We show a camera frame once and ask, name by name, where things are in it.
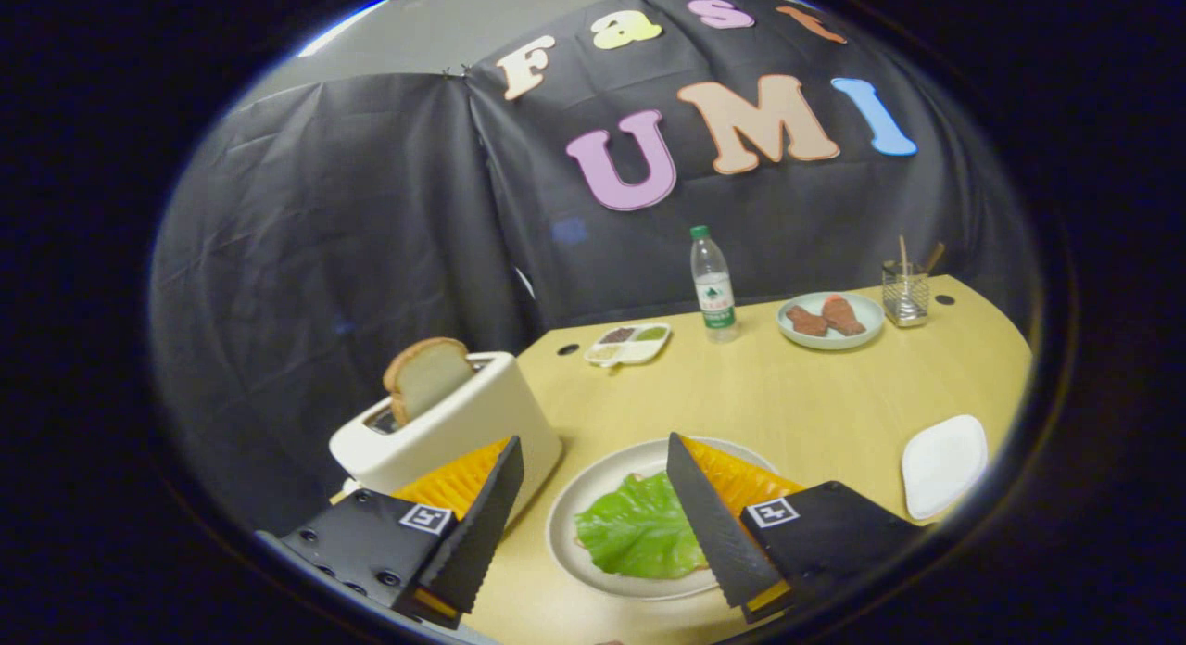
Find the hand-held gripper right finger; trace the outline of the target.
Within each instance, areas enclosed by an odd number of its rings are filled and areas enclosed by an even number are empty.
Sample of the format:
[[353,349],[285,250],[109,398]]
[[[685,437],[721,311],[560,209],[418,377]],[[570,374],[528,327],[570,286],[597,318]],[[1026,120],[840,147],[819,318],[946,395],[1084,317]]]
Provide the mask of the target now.
[[927,532],[843,483],[801,487],[680,434],[667,474],[725,602],[750,622],[831,602]]

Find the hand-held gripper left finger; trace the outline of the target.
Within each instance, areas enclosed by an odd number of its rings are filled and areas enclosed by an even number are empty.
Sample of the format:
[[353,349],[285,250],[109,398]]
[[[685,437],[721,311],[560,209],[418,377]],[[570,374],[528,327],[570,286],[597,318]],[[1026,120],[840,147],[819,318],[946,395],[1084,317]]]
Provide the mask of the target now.
[[473,611],[523,475],[519,438],[503,438],[393,494],[355,488],[278,549],[371,604],[454,630]]

